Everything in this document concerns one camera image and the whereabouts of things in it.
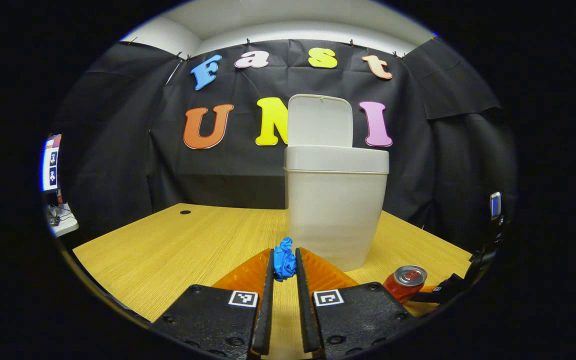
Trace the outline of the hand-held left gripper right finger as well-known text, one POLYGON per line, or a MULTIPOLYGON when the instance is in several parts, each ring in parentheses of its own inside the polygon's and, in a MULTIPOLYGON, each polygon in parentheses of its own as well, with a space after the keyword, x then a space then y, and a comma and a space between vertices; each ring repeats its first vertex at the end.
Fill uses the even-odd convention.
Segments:
POLYGON ((304 251, 295 249, 302 348, 314 358, 376 358, 419 325, 379 282, 311 289, 304 251))

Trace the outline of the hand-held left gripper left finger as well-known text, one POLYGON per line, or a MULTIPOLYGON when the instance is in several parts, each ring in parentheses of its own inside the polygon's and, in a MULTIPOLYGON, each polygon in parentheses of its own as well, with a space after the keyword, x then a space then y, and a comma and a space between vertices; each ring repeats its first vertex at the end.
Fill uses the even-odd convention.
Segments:
POLYGON ((213 286, 192 284, 153 322, 153 332, 195 360, 259 360, 269 353, 274 250, 250 257, 213 286))

